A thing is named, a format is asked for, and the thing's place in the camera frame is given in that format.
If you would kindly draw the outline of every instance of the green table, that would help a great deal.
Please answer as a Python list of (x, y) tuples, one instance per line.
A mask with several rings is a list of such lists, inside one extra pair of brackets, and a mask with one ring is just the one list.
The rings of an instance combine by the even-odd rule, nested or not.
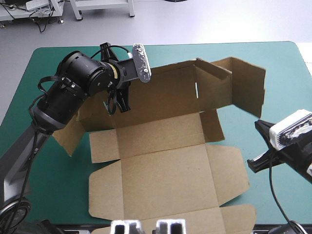
[[(98, 47), (40, 48), (33, 53), (0, 127), (0, 155), (29, 125), (27, 108), (40, 94), (38, 80), (54, 74), (58, 63), (74, 50), (92, 55)], [(297, 109), (312, 110), (312, 79), (292, 42), (153, 45), (146, 46), (146, 51), (152, 67), (196, 57), (214, 61), (234, 56), (266, 68), (262, 115), (266, 121), (277, 122)], [(121, 57), (124, 55), (118, 49), (116, 52)], [(234, 106), (221, 108), (218, 113), (226, 140), (216, 144), (237, 146), (245, 161), (267, 150), (254, 129), (255, 117)], [(54, 223), (107, 223), (88, 213), (88, 177), (105, 165), (91, 163), (88, 134), (72, 157), (50, 138), (31, 172), (32, 194), (28, 198), (33, 208), (28, 219), (48, 218)], [(285, 223), (269, 190), (268, 170), (257, 174), (249, 168), (247, 171), (251, 188), (226, 205), (251, 203), (257, 208), (257, 223)], [(273, 179), (277, 196), (289, 217), (311, 223), (312, 186), (287, 165), (275, 167)]]

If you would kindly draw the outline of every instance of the gray floor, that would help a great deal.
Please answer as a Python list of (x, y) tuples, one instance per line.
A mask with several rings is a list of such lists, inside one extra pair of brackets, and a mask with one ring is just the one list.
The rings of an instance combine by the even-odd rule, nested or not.
[(65, 24), (40, 34), (29, 20), (0, 29), (0, 123), (32, 52), (39, 47), (250, 41), (312, 42), (311, 0), (145, 0), (127, 9), (83, 12), (76, 21), (65, 4)]

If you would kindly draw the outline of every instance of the cable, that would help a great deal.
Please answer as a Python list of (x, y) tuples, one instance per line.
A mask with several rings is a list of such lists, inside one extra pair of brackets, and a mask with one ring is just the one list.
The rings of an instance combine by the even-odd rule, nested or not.
[(7, 229), (4, 232), (4, 234), (8, 234), (8, 232), (10, 231), (12, 223), (13, 223), (13, 220), (14, 220), (14, 218), (16, 216), (16, 213), (17, 213), (17, 211), (19, 209), (21, 201), (22, 201), (22, 199), (24, 197), (24, 192), (25, 192), (27, 180), (28, 180), (28, 177), (29, 177), (29, 174), (30, 174), (30, 170), (31, 170), (31, 166), (33, 164), (33, 159), (34, 159), (34, 156), (35, 156), (35, 149), (36, 149), (36, 145), (37, 145), (37, 137), (38, 137), (38, 130), (36, 129), (35, 130), (35, 134), (34, 134), (34, 141), (33, 141), (32, 151), (31, 151), (30, 156), (28, 158), (28, 167), (27, 167), (27, 172), (26, 172), (25, 179), (24, 179), (24, 182), (23, 182), (23, 187), (21, 189), (21, 193), (20, 193), (20, 196), (19, 196), (18, 203), (17, 203), (17, 205), (15, 207), (13, 215), (11, 216), (10, 222), (9, 222), (9, 224), (7, 226)]
[(11, 13), (8, 11), (8, 9), (5, 8), (4, 5), (2, 5), (2, 7), (6, 10), (6, 12), (10, 15), (10, 17), (12, 17), (13, 20), (15, 20), (15, 18), (11, 15)]
[(106, 109), (110, 115), (113, 115), (116, 112), (116, 104), (117, 104), (117, 88), (114, 84), (111, 85), (112, 89), (108, 93), (107, 101), (106, 101)]
[(127, 53), (130, 53), (130, 51), (126, 48), (126, 47), (123, 47), (123, 46), (120, 46), (120, 45), (110, 45), (110, 46), (107, 46), (99, 51), (97, 51), (94, 55), (92, 55), (90, 58), (94, 58), (97, 54), (99, 54), (101, 51), (105, 50), (105, 49), (108, 49), (108, 48), (112, 48), (112, 47), (117, 47), (117, 48), (121, 48), (121, 49), (124, 49), (125, 51), (127, 51)]
[(301, 234), (300, 232), (298, 232), (298, 230), (294, 227), (294, 225), (292, 224), (292, 222), (288, 219), (287, 215), (285, 214), (282, 206), (279, 204), (279, 201), (277, 200), (277, 197), (275, 195), (275, 191), (274, 191), (274, 187), (273, 187), (273, 180), (272, 180), (272, 162), (273, 161), (273, 154), (270, 154), (270, 160), (269, 160), (269, 181), (270, 181), (270, 188), (271, 188), (271, 192), (272, 192), (272, 195), (273, 195), (273, 198), (279, 208), (279, 210), (281, 211), (282, 215), (284, 216), (284, 218), (286, 219), (287, 223), (289, 224), (289, 226), (293, 229), (293, 231), (296, 233), (296, 234)]
[(45, 23), (43, 29), (41, 29), (41, 27), (40, 27), (40, 25), (39, 25), (38, 22), (35, 22), (35, 21), (34, 21), (34, 23), (35, 23), (35, 24), (37, 25), (37, 27), (39, 28), (40, 33), (43, 33), (43, 32), (45, 31), (45, 29), (46, 29), (46, 27), (47, 27), (47, 24), (49, 23), (50, 18), (51, 18), (51, 16), (53, 15), (53, 13), (54, 13), (54, 8), (52, 9), (51, 13), (49, 14), (48, 20), (46, 21), (46, 23)]
[(15, 210), (11, 216), (11, 219), (10, 219), (10, 222), (5, 230), (5, 232), (3, 234), (8, 234), (8, 232), (10, 231), (11, 229), (11, 226), (12, 226), (12, 223), (13, 223), (13, 220), (16, 216), (16, 213), (20, 207), (20, 204), (21, 204), (21, 201), (24, 197), (24, 193), (25, 193), (25, 188), (26, 188), (26, 184), (27, 184), (27, 181), (28, 181), (28, 178), (29, 178), (29, 175), (30, 175), (30, 171), (31, 171), (31, 167), (32, 167), (32, 164), (33, 164), (33, 160), (34, 160), (34, 156), (35, 156), (35, 150), (36, 150), (36, 147), (37, 147), (37, 138), (38, 138), (38, 123), (36, 121), (36, 118), (34, 117), (33, 113), (32, 113), (32, 108), (33, 106), (36, 104), (36, 102), (42, 98), (43, 96), (45, 96), (45, 94), (42, 94), (38, 97), (36, 97), (34, 99), (34, 101), (32, 102), (32, 104), (28, 107), (28, 112), (33, 120), (33, 123), (35, 125), (35, 134), (34, 134), (34, 141), (33, 141), (33, 147), (32, 147), (32, 150), (31, 150), (31, 153), (29, 155), (29, 158), (28, 158), (28, 166), (27, 166), (27, 171), (26, 171), (26, 175), (25, 175), (25, 179), (24, 179), (24, 182), (23, 182), (23, 186), (22, 186), (22, 189), (21, 189), (21, 193), (20, 193), (20, 196), (19, 196), (19, 199), (18, 199), (18, 203), (16, 204), (16, 207), (15, 207)]
[(45, 83), (45, 82), (49, 82), (49, 81), (60, 81), (60, 78), (57, 77), (57, 76), (50, 76), (50, 77), (44, 77), (44, 78), (41, 78), (39, 83), (38, 83), (38, 89), (40, 91), (42, 91), (45, 96), (48, 96), (48, 93), (47, 91), (43, 88), (42, 84)]

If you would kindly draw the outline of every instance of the cardboard box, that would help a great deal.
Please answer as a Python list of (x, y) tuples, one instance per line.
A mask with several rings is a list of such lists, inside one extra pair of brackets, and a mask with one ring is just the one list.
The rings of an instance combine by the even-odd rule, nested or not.
[(240, 151), (205, 143), (224, 139), (216, 108), (234, 104), (261, 116), (265, 70), (237, 58), (196, 59), (152, 74), (147, 84), (132, 83), (131, 111), (109, 116), (105, 94), (97, 94), (54, 133), (71, 154), (85, 132), (95, 131), (92, 161), (120, 159), (91, 174), (90, 215), (140, 219), (146, 233), (158, 219), (184, 218), (192, 234), (249, 234), (251, 205), (220, 208), (249, 188)]

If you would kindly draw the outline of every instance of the robotic arm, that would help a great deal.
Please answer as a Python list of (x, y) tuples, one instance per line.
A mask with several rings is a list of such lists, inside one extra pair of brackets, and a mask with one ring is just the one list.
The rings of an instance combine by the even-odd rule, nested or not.
[(307, 234), (299, 223), (288, 219), (279, 204), (273, 189), (272, 167), (287, 163), (312, 183), (312, 112), (298, 110), (277, 124), (258, 120), (255, 122), (255, 128), (269, 149), (264, 154), (247, 160), (248, 166), (254, 173), (269, 168), (273, 197), (288, 223), (270, 230), (269, 234)]
[[(107, 91), (106, 108), (114, 114), (130, 110), (130, 82), (149, 82), (151, 70), (142, 44), (134, 44), (129, 59), (119, 61), (108, 43), (101, 45), (101, 61), (74, 51), (58, 65), (54, 76), (42, 78), (38, 88), (43, 94), (29, 107), (33, 119), (26, 131), (0, 158), (0, 234), (13, 233), (30, 211), (24, 197), (30, 192), (27, 179), (34, 157), (54, 131), (63, 129), (84, 101), (101, 91)], [(46, 91), (42, 84), (53, 81)]]

